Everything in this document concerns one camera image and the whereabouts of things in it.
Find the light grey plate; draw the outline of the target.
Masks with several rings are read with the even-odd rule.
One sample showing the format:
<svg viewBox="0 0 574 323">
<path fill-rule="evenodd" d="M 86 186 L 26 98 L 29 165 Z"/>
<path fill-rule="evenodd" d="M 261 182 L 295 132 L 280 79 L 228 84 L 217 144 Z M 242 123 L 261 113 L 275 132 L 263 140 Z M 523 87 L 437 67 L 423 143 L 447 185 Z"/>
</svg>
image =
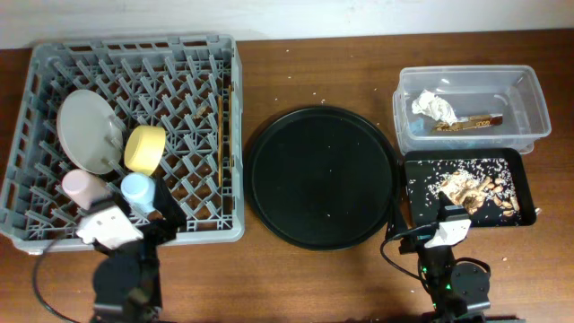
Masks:
<svg viewBox="0 0 574 323">
<path fill-rule="evenodd" d="M 123 152 L 123 132 L 111 106 L 96 92 L 70 93 L 57 112 L 57 137 L 70 161 L 103 175 L 114 170 Z"/>
</svg>

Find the wooden chopstick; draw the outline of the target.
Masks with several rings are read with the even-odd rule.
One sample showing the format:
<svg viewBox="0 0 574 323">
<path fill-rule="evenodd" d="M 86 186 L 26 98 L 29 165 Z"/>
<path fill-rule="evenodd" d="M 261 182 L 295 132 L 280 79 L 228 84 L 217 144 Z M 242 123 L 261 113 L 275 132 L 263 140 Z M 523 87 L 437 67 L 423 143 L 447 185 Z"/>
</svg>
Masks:
<svg viewBox="0 0 574 323">
<path fill-rule="evenodd" d="M 218 152 L 217 152 L 217 164 L 218 164 L 218 183 L 219 183 L 219 187 L 222 187 L 222 183 L 223 183 L 223 166 L 222 166 L 222 159 L 223 159 L 223 98 L 222 96 L 218 96 L 218 112 L 217 112 L 217 117 L 218 117 Z"/>
<path fill-rule="evenodd" d="M 229 130 L 228 131 L 229 132 L 229 134 L 228 134 L 228 137 L 229 137 L 228 146 L 229 146 L 229 165 L 230 165 L 230 171 L 231 171 L 233 166 L 234 166 L 234 157 L 233 157 L 233 152 L 232 152 L 232 149 L 233 149 L 233 142 L 232 142 L 232 136 L 233 136 L 233 130 L 232 130 L 232 125 L 233 125 L 233 122 L 232 122 L 233 85 L 232 85 L 232 83 L 230 83 L 230 85 L 228 86 L 228 94 L 229 94 L 228 95 L 229 96 L 229 98 L 228 98 L 228 111 L 229 111 L 228 112 L 228 115 L 229 115 L 228 116 L 228 130 Z"/>
</svg>

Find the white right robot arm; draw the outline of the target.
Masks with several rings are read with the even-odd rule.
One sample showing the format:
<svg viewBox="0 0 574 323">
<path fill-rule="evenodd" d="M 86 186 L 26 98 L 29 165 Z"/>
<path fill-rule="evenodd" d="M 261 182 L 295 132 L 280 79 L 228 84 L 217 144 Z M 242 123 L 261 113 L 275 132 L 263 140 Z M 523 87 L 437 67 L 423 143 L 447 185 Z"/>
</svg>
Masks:
<svg viewBox="0 0 574 323">
<path fill-rule="evenodd" d="M 422 314 L 423 322 L 484 322 L 491 307 L 490 267 L 474 258 L 456 258 L 453 248 L 471 226 L 470 215 L 439 193 L 434 222 L 403 232 L 399 253 L 415 254 L 417 274 L 432 300 L 433 311 Z"/>
</svg>

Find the gold snack wrapper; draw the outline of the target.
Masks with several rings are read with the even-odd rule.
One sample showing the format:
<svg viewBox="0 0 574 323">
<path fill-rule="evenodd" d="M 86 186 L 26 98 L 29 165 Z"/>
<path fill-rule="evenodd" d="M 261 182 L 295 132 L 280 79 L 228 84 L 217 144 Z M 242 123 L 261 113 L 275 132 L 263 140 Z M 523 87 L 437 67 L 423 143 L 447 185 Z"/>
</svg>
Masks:
<svg viewBox="0 0 574 323">
<path fill-rule="evenodd" d="M 502 123 L 502 114 L 474 115 L 461 117 L 452 125 L 449 125 L 446 122 L 439 122 L 434 126 L 432 132 L 458 132 L 463 130 L 500 126 Z"/>
</svg>

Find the light blue plastic cup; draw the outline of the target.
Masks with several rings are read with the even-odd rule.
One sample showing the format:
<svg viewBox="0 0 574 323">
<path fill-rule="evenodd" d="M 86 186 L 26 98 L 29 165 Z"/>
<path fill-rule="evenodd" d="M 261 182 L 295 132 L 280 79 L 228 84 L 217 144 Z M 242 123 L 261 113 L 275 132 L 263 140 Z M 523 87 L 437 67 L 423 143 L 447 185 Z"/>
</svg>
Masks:
<svg viewBox="0 0 574 323">
<path fill-rule="evenodd" d="M 153 200 L 155 183 L 143 173 L 132 172 L 126 175 L 120 184 L 120 191 L 125 200 L 144 214 L 155 210 Z"/>
</svg>

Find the pink plastic cup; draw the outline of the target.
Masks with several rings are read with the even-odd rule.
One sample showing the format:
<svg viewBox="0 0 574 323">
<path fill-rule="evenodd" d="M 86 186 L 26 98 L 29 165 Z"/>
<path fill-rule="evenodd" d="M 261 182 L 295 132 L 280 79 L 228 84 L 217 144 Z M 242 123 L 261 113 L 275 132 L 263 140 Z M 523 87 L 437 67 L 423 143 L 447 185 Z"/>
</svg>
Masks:
<svg viewBox="0 0 574 323">
<path fill-rule="evenodd" d="M 104 180 L 81 169 L 71 170 L 64 175 L 62 189 L 84 210 L 111 195 Z"/>
</svg>

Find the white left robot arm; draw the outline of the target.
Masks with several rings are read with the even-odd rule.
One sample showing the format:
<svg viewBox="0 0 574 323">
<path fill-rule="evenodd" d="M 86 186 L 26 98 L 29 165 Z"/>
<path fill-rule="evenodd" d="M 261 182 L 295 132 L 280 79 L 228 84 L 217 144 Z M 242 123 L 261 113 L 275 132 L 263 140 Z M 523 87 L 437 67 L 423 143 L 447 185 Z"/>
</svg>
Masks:
<svg viewBox="0 0 574 323">
<path fill-rule="evenodd" d="M 157 247 L 176 239 L 186 215 L 165 180 L 154 178 L 152 205 L 161 214 L 139 228 L 141 237 L 96 238 L 92 245 L 107 256 L 92 278 L 95 291 L 92 322 L 156 322 L 162 309 Z"/>
</svg>

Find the yellow bowl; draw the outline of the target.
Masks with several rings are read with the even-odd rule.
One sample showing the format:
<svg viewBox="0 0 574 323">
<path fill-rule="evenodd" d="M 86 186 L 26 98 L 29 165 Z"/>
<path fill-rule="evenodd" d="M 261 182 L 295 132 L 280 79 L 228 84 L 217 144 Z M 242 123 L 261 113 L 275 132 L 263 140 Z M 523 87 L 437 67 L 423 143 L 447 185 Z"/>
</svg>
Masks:
<svg viewBox="0 0 574 323">
<path fill-rule="evenodd" d="M 166 144 L 163 127 L 140 125 L 129 136 L 124 162 L 132 172 L 151 176 L 160 164 Z"/>
</svg>

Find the food scraps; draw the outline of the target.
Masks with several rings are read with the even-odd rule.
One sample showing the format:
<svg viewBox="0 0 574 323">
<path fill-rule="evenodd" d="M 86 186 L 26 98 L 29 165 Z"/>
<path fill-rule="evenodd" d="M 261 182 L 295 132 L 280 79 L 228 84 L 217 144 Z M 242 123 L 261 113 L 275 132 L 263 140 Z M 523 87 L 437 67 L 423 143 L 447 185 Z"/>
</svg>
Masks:
<svg viewBox="0 0 574 323">
<path fill-rule="evenodd" d="M 463 207 L 477 223 L 501 219 L 519 221 L 526 208 L 518 199 L 518 187 L 510 164 L 503 158 L 420 161 L 430 173 L 422 177 L 422 206 L 439 206 L 445 195 Z"/>
</svg>

